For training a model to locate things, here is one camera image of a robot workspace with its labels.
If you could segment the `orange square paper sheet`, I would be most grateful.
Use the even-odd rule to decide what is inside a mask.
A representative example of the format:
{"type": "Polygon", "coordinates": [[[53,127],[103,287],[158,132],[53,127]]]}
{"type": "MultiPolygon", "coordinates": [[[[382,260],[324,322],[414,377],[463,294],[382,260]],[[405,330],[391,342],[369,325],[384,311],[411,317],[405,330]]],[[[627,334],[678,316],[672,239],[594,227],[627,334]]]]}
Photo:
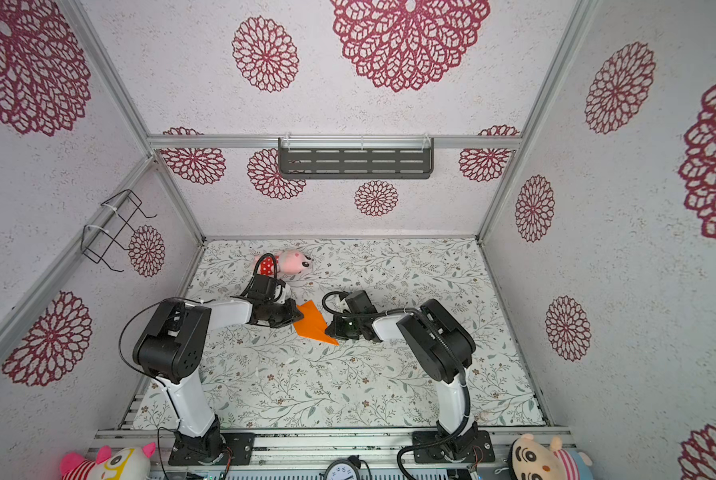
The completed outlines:
{"type": "Polygon", "coordinates": [[[301,320],[293,323],[295,331],[300,337],[331,345],[339,344],[336,339],[326,334],[325,330],[328,324],[312,300],[298,305],[297,308],[304,315],[301,320]]]}

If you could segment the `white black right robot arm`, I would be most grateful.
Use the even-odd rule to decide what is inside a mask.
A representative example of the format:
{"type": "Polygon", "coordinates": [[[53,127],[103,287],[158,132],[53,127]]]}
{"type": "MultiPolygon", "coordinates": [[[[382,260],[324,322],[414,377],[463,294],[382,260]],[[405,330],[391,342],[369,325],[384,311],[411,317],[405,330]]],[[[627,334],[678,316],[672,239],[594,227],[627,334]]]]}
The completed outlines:
{"type": "Polygon", "coordinates": [[[358,338],[367,333],[371,341],[380,343],[405,341],[436,386],[437,426],[442,439],[458,439],[473,428],[468,372],[476,342],[440,301],[431,299],[417,308],[370,308],[361,313],[332,308],[327,298],[322,300],[322,306],[332,315],[328,330],[335,338],[358,338]]]}

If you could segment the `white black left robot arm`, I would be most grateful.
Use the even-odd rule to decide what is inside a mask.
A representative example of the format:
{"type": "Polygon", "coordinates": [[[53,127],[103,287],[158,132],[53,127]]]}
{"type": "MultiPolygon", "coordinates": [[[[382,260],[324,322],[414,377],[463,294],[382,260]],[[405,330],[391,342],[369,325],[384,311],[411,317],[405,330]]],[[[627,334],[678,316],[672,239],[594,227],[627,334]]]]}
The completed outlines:
{"type": "Polygon", "coordinates": [[[171,297],[152,308],[132,359],[144,375],[161,385],[177,416],[177,431],[189,439],[209,436],[218,423],[198,373],[208,334],[243,325],[276,329],[304,319],[292,299],[260,303],[236,297],[201,303],[171,297]]]}

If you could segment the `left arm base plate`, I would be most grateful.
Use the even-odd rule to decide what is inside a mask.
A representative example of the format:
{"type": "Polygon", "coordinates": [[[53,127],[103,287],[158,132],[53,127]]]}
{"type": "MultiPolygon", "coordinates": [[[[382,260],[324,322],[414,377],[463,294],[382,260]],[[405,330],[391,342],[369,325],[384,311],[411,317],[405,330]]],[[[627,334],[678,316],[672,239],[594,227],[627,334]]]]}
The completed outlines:
{"type": "Polygon", "coordinates": [[[189,437],[179,432],[168,459],[169,466],[246,466],[251,462],[256,436],[253,433],[209,432],[189,437]]]}

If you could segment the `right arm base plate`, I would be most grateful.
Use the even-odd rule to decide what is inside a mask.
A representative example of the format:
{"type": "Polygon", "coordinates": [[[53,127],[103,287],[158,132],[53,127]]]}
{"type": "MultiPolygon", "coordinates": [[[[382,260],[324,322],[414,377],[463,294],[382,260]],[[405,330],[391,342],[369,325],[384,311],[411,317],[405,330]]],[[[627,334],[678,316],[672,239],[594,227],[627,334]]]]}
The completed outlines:
{"type": "Polygon", "coordinates": [[[440,432],[415,431],[412,434],[414,461],[417,464],[492,463],[496,453],[489,433],[484,429],[470,429],[463,436],[446,443],[422,448],[442,438],[440,432]]]}

